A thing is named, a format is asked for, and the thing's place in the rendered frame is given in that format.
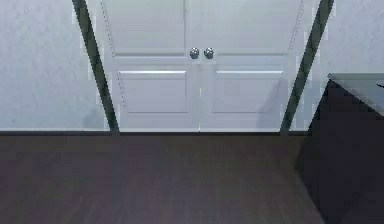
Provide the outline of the white panelled room door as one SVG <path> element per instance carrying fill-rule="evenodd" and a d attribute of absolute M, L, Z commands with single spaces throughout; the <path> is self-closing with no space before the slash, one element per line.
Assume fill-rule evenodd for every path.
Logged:
<path fill-rule="evenodd" d="M 196 132 L 280 129 L 319 3 L 198 0 Z"/>
<path fill-rule="evenodd" d="M 198 0 L 90 0 L 122 132 L 198 129 Z"/>

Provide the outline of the dark cabinet with grey top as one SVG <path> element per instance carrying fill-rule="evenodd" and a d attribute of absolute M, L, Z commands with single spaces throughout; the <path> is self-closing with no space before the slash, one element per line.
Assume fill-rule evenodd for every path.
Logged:
<path fill-rule="evenodd" d="M 331 73 L 296 159 L 325 224 L 384 224 L 384 73 Z"/>

